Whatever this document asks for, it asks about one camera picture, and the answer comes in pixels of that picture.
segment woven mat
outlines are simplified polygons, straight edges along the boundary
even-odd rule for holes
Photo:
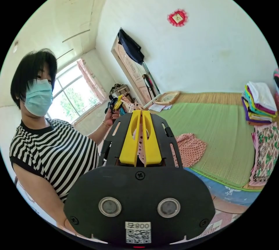
[[[182,93],[177,99],[176,103],[208,103],[208,104],[222,104],[222,105],[238,105],[242,106],[241,93]],[[244,189],[262,190],[263,186],[253,187],[249,186],[248,182],[243,186]]]

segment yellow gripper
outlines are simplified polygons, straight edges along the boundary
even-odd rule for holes
[[[158,165],[162,162],[162,156],[158,146],[155,129],[152,123],[152,118],[149,111],[135,110],[132,113],[127,135],[123,144],[119,161],[122,164],[133,165],[137,164],[137,153],[139,146],[140,134],[140,118],[142,114],[142,150],[145,153],[144,166]]]

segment window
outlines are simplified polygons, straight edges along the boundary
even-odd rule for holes
[[[73,123],[100,103],[74,62],[57,74],[47,116]]]

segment paper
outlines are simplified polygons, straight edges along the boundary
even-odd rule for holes
[[[162,110],[169,110],[172,107],[172,105],[170,106],[164,106],[164,105],[157,105],[156,103],[154,103],[153,105],[151,105],[149,107],[149,110],[151,111],[156,111],[156,112],[161,112]]]
[[[165,107],[163,108],[163,110],[169,110],[171,107],[172,107],[172,105],[165,106]]]
[[[151,111],[156,111],[156,112],[160,112],[162,111],[163,108],[165,108],[166,106],[163,106],[163,105],[157,105],[157,104],[153,104],[149,107],[149,110]]]

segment surgical face mask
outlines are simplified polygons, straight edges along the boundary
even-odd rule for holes
[[[26,91],[24,105],[31,114],[45,116],[52,101],[52,87],[48,80],[35,80]]]

